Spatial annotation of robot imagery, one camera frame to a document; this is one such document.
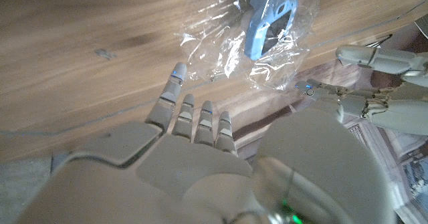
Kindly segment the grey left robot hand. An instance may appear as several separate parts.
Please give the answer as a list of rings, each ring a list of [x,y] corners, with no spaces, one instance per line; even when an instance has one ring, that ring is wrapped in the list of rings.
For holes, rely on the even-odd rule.
[[[317,80],[301,80],[295,87],[317,103],[338,106],[339,116],[364,118],[376,126],[408,134],[427,134],[427,53],[342,45],[336,57],[344,65],[398,74],[395,88],[351,90]]]

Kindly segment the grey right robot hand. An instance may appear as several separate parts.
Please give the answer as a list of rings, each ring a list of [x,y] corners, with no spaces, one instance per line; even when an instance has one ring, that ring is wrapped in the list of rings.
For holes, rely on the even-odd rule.
[[[143,122],[72,151],[18,223],[394,223],[386,174],[325,102],[277,119],[252,163],[227,112],[193,120],[177,64]]]

